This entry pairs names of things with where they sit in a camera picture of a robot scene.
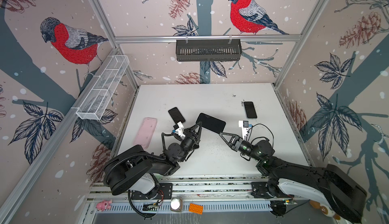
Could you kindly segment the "large phone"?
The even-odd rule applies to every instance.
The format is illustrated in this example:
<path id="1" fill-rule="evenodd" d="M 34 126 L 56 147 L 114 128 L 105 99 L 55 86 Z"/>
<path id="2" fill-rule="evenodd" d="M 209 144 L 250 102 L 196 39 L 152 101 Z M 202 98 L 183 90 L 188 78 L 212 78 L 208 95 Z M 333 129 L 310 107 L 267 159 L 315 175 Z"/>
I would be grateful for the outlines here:
<path id="1" fill-rule="evenodd" d="M 216 134 L 223 132 L 225 129 L 225 126 L 226 126 L 225 121 L 220 120 L 218 118 L 215 118 L 213 116 L 204 114 L 204 113 L 199 114 L 199 116 L 196 120 L 196 124 L 199 122 L 202 123 L 203 128 L 210 130 Z"/>

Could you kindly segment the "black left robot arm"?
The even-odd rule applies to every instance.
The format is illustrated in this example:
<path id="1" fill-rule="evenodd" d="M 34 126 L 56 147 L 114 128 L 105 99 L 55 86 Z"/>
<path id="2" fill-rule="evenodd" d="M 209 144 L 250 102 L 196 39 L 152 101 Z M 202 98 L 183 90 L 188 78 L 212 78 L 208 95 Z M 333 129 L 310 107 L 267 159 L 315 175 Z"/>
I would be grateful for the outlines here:
<path id="1" fill-rule="evenodd" d="M 160 155 L 146 152 L 141 145 L 135 145 L 109 160 L 103 168 L 103 184 L 112 195 L 135 190 L 145 195 L 159 191 L 154 174 L 171 176 L 186 162 L 200 146 L 202 122 L 185 128 L 181 135 L 173 130 L 161 133 L 163 152 Z"/>

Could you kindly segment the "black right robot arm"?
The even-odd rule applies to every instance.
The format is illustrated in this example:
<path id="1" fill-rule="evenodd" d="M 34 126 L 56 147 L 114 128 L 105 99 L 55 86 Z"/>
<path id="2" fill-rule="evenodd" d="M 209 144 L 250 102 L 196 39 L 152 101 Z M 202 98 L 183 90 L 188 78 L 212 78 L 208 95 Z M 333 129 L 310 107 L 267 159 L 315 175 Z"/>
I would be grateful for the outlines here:
<path id="1" fill-rule="evenodd" d="M 223 141 L 235 152 L 254 159 L 262 176 L 268 177 L 271 196 L 294 195 L 329 206 L 336 214 L 352 223 L 361 223 L 367 192 L 339 167 L 303 166 L 274 156 L 266 137 L 252 144 L 240 136 L 220 133 Z"/>

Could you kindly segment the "black phone far left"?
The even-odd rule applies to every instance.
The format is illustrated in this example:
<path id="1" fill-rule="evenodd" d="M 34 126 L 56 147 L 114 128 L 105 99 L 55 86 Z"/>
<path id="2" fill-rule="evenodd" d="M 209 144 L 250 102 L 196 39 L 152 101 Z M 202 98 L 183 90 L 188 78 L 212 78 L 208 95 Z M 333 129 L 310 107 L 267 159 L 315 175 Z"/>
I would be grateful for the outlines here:
<path id="1" fill-rule="evenodd" d="M 174 107 L 174 108 L 168 110 L 168 113 L 175 124 L 178 124 L 179 122 L 181 122 L 181 123 L 186 122 L 185 118 L 183 117 L 183 115 L 181 114 L 181 112 L 179 111 L 179 109 L 177 107 Z"/>

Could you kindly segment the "small phone light case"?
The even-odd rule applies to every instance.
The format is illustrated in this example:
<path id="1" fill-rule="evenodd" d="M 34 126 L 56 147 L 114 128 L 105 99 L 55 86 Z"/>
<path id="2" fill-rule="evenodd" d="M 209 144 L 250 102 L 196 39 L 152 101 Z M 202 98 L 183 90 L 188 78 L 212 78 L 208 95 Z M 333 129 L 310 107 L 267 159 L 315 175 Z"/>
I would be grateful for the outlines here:
<path id="1" fill-rule="evenodd" d="M 252 101 L 243 102 L 247 119 L 257 119 L 257 113 Z"/>

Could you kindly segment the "pink phone case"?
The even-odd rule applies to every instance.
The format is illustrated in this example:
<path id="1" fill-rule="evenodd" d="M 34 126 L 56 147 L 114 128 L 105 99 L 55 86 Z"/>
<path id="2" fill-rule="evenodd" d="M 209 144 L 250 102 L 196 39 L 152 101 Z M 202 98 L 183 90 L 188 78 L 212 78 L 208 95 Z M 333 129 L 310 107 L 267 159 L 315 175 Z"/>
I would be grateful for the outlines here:
<path id="1" fill-rule="evenodd" d="M 143 149 L 147 149 L 152 140 L 157 123 L 158 121 L 156 118 L 144 118 L 135 137 L 133 145 L 140 145 L 143 147 Z"/>

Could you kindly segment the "clear jar white lid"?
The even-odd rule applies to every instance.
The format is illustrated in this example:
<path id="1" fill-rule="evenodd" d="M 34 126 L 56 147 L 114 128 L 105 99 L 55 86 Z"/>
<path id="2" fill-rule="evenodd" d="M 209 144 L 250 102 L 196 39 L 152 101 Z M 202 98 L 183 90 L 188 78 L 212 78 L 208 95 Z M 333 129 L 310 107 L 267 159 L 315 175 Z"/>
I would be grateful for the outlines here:
<path id="1" fill-rule="evenodd" d="M 170 210 L 173 212 L 182 212 L 183 200 L 180 197 L 174 197 L 170 202 Z"/>

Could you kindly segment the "orange toy brick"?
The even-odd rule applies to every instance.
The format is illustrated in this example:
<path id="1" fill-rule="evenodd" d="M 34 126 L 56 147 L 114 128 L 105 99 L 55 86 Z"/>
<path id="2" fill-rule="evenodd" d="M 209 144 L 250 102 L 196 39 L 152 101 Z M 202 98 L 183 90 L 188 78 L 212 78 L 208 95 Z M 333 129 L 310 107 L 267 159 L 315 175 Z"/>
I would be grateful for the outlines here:
<path id="1" fill-rule="evenodd" d="M 191 213 L 196 213 L 196 214 L 200 214 L 202 215 L 203 214 L 203 210 L 204 210 L 204 207 L 201 206 L 201 205 L 197 205 L 197 204 L 194 204 L 194 203 L 190 203 L 189 204 L 189 212 Z"/>

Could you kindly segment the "pink pig toy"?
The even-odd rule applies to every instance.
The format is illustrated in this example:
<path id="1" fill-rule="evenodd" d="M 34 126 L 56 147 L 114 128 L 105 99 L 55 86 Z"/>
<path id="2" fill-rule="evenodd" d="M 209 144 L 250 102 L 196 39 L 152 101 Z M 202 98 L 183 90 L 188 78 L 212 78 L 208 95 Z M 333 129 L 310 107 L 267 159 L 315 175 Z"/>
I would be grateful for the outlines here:
<path id="1" fill-rule="evenodd" d="M 111 209 L 111 204 L 112 204 L 111 200 L 103 200 L 96 204 L 96 209 L 101 212 L 107 211 Z"/>

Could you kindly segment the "brown white plush toy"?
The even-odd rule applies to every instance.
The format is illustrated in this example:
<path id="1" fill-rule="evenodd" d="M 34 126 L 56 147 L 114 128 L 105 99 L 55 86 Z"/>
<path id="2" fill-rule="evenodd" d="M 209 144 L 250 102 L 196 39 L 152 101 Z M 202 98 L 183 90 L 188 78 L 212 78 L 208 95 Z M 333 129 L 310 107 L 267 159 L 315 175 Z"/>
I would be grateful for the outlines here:
<path id="1" fill-rule="evenodd" d="M 316 201 L 313 201 L 313 200 L 310 200 L 309 204 L 314 209 L 320 210 L 325 216 L 334 218 L 337 221 L 341 220 L 341 217 L 336 212 L 334 212 L 329 206 L 322 204 L 322 203 L 319 203 L 319 202 L 316 202 Z"/>

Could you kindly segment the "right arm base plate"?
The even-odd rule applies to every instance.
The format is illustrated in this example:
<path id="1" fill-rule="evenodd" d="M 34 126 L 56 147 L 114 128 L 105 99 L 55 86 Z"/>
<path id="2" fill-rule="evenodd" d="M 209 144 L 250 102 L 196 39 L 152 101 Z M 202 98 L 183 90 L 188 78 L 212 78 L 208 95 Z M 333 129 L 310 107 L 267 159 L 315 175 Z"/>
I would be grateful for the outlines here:
<path id="1" fill-rule="evenodd" d="M 277 196 L 275 185 L 271 181 L 252 182 L 251 187 L 251 195 L 254 198 L 270 199 Z"/>

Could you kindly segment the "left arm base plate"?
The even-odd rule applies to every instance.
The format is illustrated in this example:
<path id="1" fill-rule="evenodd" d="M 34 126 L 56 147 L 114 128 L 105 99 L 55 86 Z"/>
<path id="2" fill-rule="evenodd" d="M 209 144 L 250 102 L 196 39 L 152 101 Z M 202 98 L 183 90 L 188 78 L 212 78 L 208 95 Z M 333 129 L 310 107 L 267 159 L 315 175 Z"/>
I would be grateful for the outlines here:
<path id="1" fill-rule="evenodd" d="M 150 192 L 143 194 L 140 191 L 131 191 L 132 200 L 171 200 L 172 183 L 159 183 Z"/>

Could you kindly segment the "white mesh wall basket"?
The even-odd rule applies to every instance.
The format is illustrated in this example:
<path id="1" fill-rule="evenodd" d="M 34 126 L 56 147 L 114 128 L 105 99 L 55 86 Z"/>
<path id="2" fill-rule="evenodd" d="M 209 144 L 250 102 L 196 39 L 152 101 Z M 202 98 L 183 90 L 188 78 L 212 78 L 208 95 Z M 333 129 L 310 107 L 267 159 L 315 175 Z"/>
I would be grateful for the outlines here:
<path id="1" fill-rule="evenodd" d="M 97 77 L 97 81 L 76 112 L 80 119 L 101 120 L 128 65 L 129 60 L 126 55 L 109 57 L 108 64 Z"/>

